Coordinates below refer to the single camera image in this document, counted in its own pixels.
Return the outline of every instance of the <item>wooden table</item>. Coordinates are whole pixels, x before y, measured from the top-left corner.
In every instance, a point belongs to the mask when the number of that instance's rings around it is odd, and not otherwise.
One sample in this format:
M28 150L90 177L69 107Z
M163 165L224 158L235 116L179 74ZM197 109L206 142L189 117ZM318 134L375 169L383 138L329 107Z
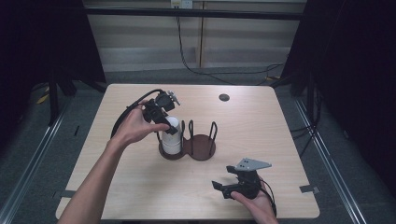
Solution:
M67 190L77 190L102 154L114 122L125 106L154 89L173 91L181 106L168 114L194 122L194 134L209 134L218 124L216 153L208 161L189 155L177 161L163 158L155 133L128 146L114 175L102 219L203 220L252 219L234 200L224 200L212 180L234 184L236 175L226 171L243 158L267 161L272 167L258 173L272 187L279 218L314 218L319 215L312 192L292 141L275 92L269 87L134 85L113 84L107 88ZM219 96L226 93L228 102ZM189 138L188 129L185 136ZM59 217L70 199L62 198Z

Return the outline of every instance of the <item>white cup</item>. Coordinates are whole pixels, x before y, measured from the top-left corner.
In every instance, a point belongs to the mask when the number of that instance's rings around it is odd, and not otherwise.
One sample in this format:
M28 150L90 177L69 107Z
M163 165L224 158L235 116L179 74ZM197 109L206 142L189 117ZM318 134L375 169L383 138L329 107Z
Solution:
M175 134L170 134L163 132L163 150L170 154L170 155L175 155L180 152L181 150L181 142L180 142L180 137L181 137L181 132L180 132L180 124L178 122L178 119L172 116L166 117L166 119L169 121L169 123L174 126L177 129L177 133Z

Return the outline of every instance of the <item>human hand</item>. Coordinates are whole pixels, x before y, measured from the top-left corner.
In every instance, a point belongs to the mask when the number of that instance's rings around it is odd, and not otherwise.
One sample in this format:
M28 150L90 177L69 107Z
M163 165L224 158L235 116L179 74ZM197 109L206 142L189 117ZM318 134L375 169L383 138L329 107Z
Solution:
M149 133L166 131L169 129L169 125L167 124L151 124L145 121L143 118L142 106L145 102L146 101L140 102L140 104L128 114L112 137L112 140L117 141L123 147L127 147L132 143L142 140Z
M261 183L262 189L266 190L264 183L262 181ZM271 201L261 190L257 194L257 197L251 200L236 191L231 192L231 196L246 207L257 223L277 223L274 211L271 206Z

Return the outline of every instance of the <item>white wall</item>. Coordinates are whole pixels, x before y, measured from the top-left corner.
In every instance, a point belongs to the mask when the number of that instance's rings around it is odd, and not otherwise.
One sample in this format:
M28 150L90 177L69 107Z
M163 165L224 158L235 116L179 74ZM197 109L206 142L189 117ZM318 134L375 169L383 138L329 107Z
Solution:
M170 0L85 0L84 3L107 7L170 7ZM193 1L193 7L300 13L304 10L304 0ZM105 72L184 67L176 18L90 15L89 20ZM219 67L285 62L299 22L180 18L180 23L188 65Z

